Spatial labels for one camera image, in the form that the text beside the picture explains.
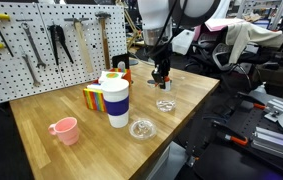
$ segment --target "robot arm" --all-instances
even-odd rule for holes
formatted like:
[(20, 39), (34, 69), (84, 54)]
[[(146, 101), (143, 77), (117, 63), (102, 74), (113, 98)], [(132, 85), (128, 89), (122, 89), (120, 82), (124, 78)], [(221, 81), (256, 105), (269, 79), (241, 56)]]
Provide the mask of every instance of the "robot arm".
[(207, 21), (219, 3), (220, 0), (138, 0), (147, 55), (155, 62), (152, 76), (162, 89), (170, 70), (167, 49), (174, 37), (171, 17), (177, 22), (177, 29), (181, 25), (194, 27)]

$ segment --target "rainbow striped box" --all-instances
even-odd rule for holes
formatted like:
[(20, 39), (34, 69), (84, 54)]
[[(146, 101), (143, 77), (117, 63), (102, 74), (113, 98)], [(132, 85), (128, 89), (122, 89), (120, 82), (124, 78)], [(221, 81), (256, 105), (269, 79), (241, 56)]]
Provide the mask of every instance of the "rainbow striped box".
[(89, 109), (107, 112), (103, 101), (103, 93), (96, 89), (83, 89), (85, 103)]

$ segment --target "white cup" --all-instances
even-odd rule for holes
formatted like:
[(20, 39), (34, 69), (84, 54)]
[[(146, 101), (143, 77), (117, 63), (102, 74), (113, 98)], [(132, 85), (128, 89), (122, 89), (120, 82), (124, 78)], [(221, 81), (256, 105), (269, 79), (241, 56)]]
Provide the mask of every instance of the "white cup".
[(124, 127), (129, 120), (129, 82), (125, 79), (107, 80), (101, 84), (101, 89), (111, 126)]

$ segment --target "clear plastic lid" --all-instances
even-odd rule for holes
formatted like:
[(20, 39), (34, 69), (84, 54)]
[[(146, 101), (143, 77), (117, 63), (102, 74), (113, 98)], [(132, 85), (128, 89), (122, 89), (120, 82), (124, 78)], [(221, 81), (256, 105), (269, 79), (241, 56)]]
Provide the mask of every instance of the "clear plastic lid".
[(146, 140), (157, 134), (156, 127), (149, 119), (140, 118), (130, 125), (130, 134), (139, 140)]

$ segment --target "pegboard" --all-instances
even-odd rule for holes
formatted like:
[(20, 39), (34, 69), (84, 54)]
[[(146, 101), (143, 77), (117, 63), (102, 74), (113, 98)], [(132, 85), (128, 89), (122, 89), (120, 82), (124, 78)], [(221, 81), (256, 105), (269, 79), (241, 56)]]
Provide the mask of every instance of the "pegboard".
[[(127, 52), (123, 7), (49, 4), (38, 4), (38, 7), (46, 29), (53, 24), (60, 25), (63, 28), (66, 45), (74, 61), (74, 64), (70, 63), (61, 44), (57, 42), (59, 69), (65, 86), (95, 80), (100, 77), (101, 71), (105, 70), (101, 25), (95, 16), (96, 13), (107, 12), (111, 14), (111, 17), (105, 20), (110, 60), (113, 56)], [(85, 35), (86, 48), (94, 70), (92, 73), (87, 72), (86, 63), (81, 60), (77, 32), (74, 29), (73, 22), (64, 21), (64, 19), (72, 17), (77, 19), (88, 18), (81, 24)]]
[[(105, 69), (105, 63), (101, 27), (94, 13), (101, 10), (112, 15), (106, 21), (110, 57), (126, 53), (124, 15), (121, 7), (0, 3), (0, 13), (10, 16), (9, 21), (0, 22), (0, 29), (14, 54), (14, 57), (11, 57), (6, 48), (0, 49), (0, 102), (88, 82), (99, 77), (100, 71)], [(63, 21), (63, 18), (70, 18), (72, 15), (78, 18), (84, 15), (89, 18), (82, 23), (90, 59), (93, 61), (93, 73), (87, 73), (85, 64), (81, 61), (72, 23)], [(17, 21), (24, 19), (33, 20), (26, 23), (30, 27), (41, 59), (47, 65), (45, 69), (36, 67), (37, 58), (21, 26), (22, 22)], [(57, 43), (60, 65), (56, 66), (50, 34), (47, 31), (47, 27), (53, 23), (63, 27), (74, 64), (70, 63), (60, 43)], [(34, 74), (41, 83), (39, 87), (33, 86), (31, 74), (21, 57), (20, 45), (28, 55)]]

